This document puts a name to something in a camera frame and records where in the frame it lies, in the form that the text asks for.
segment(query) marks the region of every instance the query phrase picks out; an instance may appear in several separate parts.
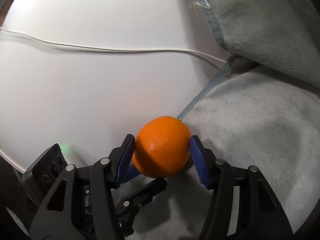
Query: metal screw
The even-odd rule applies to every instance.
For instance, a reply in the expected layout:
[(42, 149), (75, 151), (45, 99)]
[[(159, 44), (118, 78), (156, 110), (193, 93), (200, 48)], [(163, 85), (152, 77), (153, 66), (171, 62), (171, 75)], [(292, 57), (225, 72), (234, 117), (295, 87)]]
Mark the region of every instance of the metal screw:
[(224, 160), (222, 160), (222, 159), (216, 159), (216, 163), (217, 163), (218, 165), (223, 165), (225, 162), (224, 162)]
[(110, 160), (108, 158), (103, 158), (101, 159), (100, 163), (103, 164), (103, 165), (106, 165), (110, 162)]
[(259, 170), (259, 169), (258, 169), (257, 166), (254, 166), (254, 165), (250, 166), (250, 171), (252, 171), (252, 172), (257, 172), (258, 170)]
[(69, 165), (66, 167), (66, 170), (67, 170), (67, 171), (72, 171), (74, 168), (75, 168), (75, 166), (74, 166), (73, 164), (69, 164)]

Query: blue finger pad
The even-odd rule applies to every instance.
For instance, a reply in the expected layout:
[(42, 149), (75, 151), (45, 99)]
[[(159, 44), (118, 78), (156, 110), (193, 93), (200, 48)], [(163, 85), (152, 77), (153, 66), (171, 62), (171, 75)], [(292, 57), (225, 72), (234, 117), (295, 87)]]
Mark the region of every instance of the blue finger pad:
[(202, 157), (202, 154), (198, 148), (198, 145), (193, 137), (191, 137), (189, 141), (189, 151), (191, 153), (191, 157), (193, 163), (195, 164), (196, 171), (198, 173), (198, 177), (200, 179), (201, 184), (208, 188), (211, 184), (209, 180), (208, 166), (206, 165)]
[(125, 182), (128, 182), (129, 180), (139, 176), (141, 173), (137, 170), (136, 166), (131, 165), (128, 170), (127, 170), (127, 174), (125, 176)]
[(134, 152), (134, 146), (135, 146), (135, 138), (134, 136), (132, 136), (127, 144), (127, 147), (124, 150), (124, 153), (122, 155), (122, 158), (117, 168), (117, 178), (116, 178), (115, 184), (118, 187), (120, 186), (120, 184), (125, 182), (128, 166), (131, 162), (131, 158)]

